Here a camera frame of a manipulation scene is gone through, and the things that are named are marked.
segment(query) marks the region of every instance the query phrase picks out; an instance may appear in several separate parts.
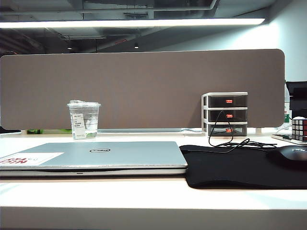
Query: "desk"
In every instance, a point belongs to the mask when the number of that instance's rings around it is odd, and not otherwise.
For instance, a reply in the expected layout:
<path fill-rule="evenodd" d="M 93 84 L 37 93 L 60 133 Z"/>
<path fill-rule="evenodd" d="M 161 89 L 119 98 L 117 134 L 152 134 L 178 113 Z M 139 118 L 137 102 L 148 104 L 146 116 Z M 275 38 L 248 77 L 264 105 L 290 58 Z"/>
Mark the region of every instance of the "desk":
<path fill-rule="evenodd" d="M 290 144 L 268 134 L 249 137 L 278 146 Z M 207 137 L 190 132 L 105 133 L 96 141 L 208 144 Z M 2 135 L 0 156 L 47 142 L 72 138 Z M 307 190 L 197 190 L 183 177 L 2 180 L 0 196 L 1 229 L 305 230 L 307 226 Z"/>

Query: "laptop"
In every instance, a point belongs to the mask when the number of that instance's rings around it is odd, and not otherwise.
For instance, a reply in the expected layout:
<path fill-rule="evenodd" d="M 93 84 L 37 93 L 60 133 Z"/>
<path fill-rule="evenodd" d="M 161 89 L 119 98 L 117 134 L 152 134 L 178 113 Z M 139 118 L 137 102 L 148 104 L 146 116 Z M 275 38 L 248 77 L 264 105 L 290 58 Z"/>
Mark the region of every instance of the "laptop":
<path fill-rule="evenodd" d="M 176 142 L 47 143 L 0 158 L 0 176 L 183 174 Z"/>

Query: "sticker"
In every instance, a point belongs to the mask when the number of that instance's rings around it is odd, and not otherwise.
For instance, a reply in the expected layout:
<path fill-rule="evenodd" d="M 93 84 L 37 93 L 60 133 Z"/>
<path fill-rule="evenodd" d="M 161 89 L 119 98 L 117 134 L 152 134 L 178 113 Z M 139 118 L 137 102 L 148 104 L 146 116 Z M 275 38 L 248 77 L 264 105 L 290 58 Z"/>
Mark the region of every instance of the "sticker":
<path fill-rule="evenodd" d="M 72 124 L 73 124 L 73 130 L 75 133 L 75 139 L 86 138 L 83 114 L 73 114 Z"/>
<path fill-rule="evenodd" d="M 286 111 L 285 111 L 285 114 L 284 114 L 284 122 L 285 123 L 289 123 L 290 122 L 290 115 L 286 114 Z"/>
<path fill-rule="evenodd" d="M 0 166 L 36 166 L 61 154 L 63 152 L 18 152 L 0 158 Z"/>

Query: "brown fabric panel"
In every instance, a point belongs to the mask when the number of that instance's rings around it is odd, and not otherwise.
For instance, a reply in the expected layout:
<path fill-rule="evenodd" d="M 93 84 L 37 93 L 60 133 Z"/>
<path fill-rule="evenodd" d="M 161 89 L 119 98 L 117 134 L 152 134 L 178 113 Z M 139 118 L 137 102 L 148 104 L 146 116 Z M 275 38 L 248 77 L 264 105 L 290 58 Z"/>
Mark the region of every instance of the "brown fabric panel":
<path fill-rule="evenodd" d="M 1 124 L 69 128 L 71 99 L 102 104 L 99 128 L 201 127 L 201 95 L 248 92 L 248 126 L 283 122 L 278 49 L 4 56 Z"/>

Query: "light fixture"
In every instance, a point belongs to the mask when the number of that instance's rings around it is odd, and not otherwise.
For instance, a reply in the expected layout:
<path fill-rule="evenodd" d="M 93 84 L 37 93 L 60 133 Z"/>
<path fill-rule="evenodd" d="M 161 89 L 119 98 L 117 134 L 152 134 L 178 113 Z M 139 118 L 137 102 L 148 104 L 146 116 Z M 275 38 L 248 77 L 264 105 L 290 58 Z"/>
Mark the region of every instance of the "light fixture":
<path fill-rule="evenodd" d="M 217 19 L 174 19 L 174 20 L 110 20 L 110 21 L 47 21 L 6 22 L 0 28 L 68 28 L 68 27 L 155 27 L 197 25 L 259 25 L 264 18 L 217 18 Z"/>

